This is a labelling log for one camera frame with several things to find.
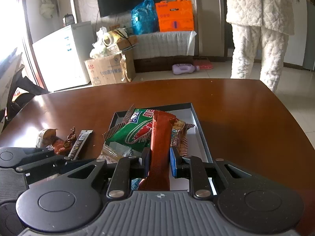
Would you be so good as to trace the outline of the red-brown long snack packet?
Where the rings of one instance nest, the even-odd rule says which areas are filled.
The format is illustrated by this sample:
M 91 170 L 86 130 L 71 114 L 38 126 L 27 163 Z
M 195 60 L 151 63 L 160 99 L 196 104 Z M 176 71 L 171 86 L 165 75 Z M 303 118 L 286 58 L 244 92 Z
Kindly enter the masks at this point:
M 151 136 L 151 164 L 148 176 L 141 181 L 140 191 L 169 191 L 169 149 L 172 127 L 176 121 L 173 114 L 156 110 L 153 115 Z

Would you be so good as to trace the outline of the black striped snack bar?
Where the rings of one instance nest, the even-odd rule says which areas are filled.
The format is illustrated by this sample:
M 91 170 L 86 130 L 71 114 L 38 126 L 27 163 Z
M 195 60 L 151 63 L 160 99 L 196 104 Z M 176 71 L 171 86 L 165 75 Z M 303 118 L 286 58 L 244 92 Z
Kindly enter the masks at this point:
M 87 141 L 89 136 L 93 133 L 93 130 L 81 130 L 77 140 L 75 141 L 68 157 L 71 160 L 76 160 L 79 152 L 81 151 L 84 143 Z

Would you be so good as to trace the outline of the brown toffee candy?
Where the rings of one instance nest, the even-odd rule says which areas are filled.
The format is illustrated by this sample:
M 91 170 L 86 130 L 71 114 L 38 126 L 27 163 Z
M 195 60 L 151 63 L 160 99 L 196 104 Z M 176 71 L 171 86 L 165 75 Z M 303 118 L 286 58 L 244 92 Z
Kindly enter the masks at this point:
M 71 130 L 71 133 L 68 135 L 66 141 L 64 142 L 65 149 L 72 148 L 73 144 L 75 143 L 77 139 L 76 134 L 75 134 L 75 127 L 72 127 L 70 130 Z

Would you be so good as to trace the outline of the green shrimp cracker bag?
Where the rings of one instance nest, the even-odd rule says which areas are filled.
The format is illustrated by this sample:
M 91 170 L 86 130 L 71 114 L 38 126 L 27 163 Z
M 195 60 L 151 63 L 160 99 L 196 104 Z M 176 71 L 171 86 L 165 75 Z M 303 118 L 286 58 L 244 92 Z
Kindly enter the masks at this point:
M 142 152 L 151 141 L 154 112 L 154 109 L 136 109 L 132 105 L 121 123 L 103 133 L 104 140 Z

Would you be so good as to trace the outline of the orange square snack packet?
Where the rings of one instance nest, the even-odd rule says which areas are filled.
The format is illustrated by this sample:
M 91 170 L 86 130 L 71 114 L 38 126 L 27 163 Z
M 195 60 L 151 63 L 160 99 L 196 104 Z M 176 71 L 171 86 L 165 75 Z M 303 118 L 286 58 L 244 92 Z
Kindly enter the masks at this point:
M 57 139 L 53 145 L 53 150 L 56 155 L 66 155 L 67 149 L 65 148 L 65 142 L 61 139 Z

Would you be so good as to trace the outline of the brown bread snack packet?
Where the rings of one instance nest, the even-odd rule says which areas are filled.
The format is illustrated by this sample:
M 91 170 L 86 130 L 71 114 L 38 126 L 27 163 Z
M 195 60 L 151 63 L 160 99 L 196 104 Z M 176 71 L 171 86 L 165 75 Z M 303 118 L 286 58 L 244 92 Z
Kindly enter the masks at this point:
M 57 140 L 55 128 L 43 129 L 38 133 L 36 147 L 48 147 Z

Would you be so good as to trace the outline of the electric scooter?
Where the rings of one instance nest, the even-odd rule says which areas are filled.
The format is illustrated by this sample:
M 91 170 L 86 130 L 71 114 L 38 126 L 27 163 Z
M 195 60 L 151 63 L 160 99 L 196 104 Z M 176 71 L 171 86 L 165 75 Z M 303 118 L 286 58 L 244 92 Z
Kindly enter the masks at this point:
M 48 93 L 22 75 L 24 67 L 16 50 L 1 62 L 1 130 L 35 96 Z

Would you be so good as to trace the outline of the brown cardboard box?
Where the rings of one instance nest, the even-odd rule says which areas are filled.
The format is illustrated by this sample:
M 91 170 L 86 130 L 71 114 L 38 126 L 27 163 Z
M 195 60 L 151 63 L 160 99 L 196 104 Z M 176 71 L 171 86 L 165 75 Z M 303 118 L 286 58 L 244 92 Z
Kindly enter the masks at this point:
M 132 50 L 86 60 L 84 63 L 92 86 L 129 83 L 136 76 Z

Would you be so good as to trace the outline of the white chest freezer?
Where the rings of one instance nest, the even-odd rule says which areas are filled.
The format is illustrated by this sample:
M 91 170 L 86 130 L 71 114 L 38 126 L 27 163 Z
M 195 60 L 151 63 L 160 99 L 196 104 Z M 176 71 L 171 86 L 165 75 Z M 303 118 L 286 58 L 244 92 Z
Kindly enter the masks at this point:
M 49 92 L 90 83 L 84 61 L 95 42 L 91 22 L 63 27 L 35 42 L 32 47 Z

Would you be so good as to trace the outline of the white cloth covered cabinet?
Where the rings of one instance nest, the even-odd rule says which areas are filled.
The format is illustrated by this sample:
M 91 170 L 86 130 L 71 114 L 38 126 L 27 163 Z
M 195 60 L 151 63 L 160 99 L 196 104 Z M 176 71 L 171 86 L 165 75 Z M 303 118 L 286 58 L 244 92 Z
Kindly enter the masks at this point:
M 195 31 L 154 32 L 137 36 L 133 48 L 136 73 L 168 71 L 175 64 L 193 63 Z

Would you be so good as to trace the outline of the white plastic bag pile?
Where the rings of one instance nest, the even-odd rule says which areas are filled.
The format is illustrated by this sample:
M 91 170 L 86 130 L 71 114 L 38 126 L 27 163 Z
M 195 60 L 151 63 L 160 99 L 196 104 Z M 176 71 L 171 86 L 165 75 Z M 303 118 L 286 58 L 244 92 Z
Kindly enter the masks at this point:
M 101 27 L 97 32 L 97 41 L 92 44 L 94 47 L 90 52 L 90 58 L 97 59 L 108 56 L 108 45 L 111 44 L 109 32 L 106 27 Z

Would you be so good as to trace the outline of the blue plastic bag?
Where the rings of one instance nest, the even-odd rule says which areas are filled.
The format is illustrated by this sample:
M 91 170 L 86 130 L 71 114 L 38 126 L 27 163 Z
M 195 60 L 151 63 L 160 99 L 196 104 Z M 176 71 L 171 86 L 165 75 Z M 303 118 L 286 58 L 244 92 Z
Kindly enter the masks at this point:
M 158 31 L 158 17 L 154 0 L 144 0 L 131 11 L 131 25 L 135 35 Z

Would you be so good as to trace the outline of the orange gift box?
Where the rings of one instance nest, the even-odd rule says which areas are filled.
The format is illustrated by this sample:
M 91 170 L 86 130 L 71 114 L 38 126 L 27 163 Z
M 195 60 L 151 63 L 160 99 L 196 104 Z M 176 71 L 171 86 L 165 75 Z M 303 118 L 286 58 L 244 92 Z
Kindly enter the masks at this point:
M 155 3 L 160 32 L 194 31 L 191 0 L 161 1 Z

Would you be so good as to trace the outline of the kettle on freezer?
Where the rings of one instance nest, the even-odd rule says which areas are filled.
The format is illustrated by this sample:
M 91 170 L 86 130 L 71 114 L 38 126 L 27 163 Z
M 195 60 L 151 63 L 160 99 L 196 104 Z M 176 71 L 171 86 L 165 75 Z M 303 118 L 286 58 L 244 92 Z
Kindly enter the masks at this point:
M 72 25 L 74 23 L 75 23 L 75 19 L 74 19 L 74 16 L 72 14 L 66 14 L 63 17 L 63 26 L 64 27 Z

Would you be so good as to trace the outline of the person in white pajamas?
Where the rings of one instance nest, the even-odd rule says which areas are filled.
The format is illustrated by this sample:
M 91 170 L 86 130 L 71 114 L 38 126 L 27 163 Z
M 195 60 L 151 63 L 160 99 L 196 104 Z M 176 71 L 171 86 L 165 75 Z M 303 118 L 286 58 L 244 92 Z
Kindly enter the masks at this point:
M 226 0 L 226 21 L 232 26 L 232 79 L 248 79 L 258 49 L 260 81 L 277 90 L 289 37 L 294 35 L 292 0 Z

